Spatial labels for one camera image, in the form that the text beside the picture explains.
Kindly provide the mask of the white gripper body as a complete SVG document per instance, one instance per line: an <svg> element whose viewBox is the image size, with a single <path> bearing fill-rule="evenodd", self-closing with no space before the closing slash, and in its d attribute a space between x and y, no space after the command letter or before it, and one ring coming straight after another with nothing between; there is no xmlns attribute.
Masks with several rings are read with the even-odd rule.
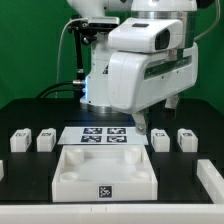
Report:
<svg viewBox="0 0 224 224"><path fill-rule="evenodd" d="M108 67L108 100L113 109L136 113L193 86L198 71L198 46L183 58L167 61L167 52L115 52Z"/></svg>

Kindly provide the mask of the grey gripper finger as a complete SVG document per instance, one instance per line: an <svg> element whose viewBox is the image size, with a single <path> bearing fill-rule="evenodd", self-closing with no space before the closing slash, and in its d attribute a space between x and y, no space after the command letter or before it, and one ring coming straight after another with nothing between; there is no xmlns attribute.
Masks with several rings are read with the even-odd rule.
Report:
<svg viewBox="0 0 224 224"><path fill-rule="evenodd" d="M165 101L163 109L163 116L165 119L174 119L176 117L176 110L179 103L179 95L175 94L168 97Z"/></svg>
<svg viewBox="0 0 224 224"><path fill-rule="evenodd" d="M135 130L139 135L145 135L147 133L147 121L144 111L139 111L132 115L135 122Z"/></svg>

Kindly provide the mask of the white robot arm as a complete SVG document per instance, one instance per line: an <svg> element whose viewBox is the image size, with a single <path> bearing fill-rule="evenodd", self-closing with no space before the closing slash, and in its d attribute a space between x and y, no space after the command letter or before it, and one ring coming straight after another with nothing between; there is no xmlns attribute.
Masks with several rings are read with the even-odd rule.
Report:
<svg viewBox="0 0 224 224"><path fill-rule="evenodd" d="M197 79L197 0L67 0L91 45L81 105L133 116L147 132L148 107L170 100Z"/></svg>

